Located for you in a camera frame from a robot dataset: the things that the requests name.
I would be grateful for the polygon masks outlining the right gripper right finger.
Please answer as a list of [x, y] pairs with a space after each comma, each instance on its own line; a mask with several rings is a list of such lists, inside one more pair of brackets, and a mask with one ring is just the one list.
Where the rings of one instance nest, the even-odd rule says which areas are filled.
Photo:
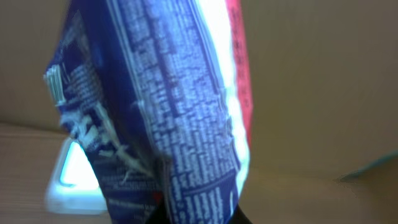
[[252, 224], [250, 219], [244, 214], [239, 205], [236, 206], [229, 224]]

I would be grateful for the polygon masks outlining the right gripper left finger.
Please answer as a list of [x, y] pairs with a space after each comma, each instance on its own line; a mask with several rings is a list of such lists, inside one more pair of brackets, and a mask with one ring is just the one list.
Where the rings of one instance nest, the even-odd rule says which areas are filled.
[[146, 224], [171, 224], [167, 214], [165, 200], [162, 199], [159, 206], [154, 210], [150, 217], [146, 220]]

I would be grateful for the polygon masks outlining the purple pad package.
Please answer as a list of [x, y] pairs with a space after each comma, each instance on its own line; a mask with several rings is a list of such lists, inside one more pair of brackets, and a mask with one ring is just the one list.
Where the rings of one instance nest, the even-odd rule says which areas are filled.
[[229, 223], [250, 163], [241, 3], [75, 0], [44, 80], [113, 223]]

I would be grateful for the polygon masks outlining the teal snack packet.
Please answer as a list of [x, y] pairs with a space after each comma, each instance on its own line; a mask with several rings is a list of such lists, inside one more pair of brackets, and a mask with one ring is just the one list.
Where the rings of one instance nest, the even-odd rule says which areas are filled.
[[349, 174], [342, 175], [339, 180], [344, 183], [357, 183], [359, 178], [363, 176], [365, 173], [369, 172], [371, 169], [380, 167], [381, 165], [397, 158], [397, 151], [393, 151], [392, 153], [386, 154], [375, 161], [372, 161], [368, 165], [350, 172]]

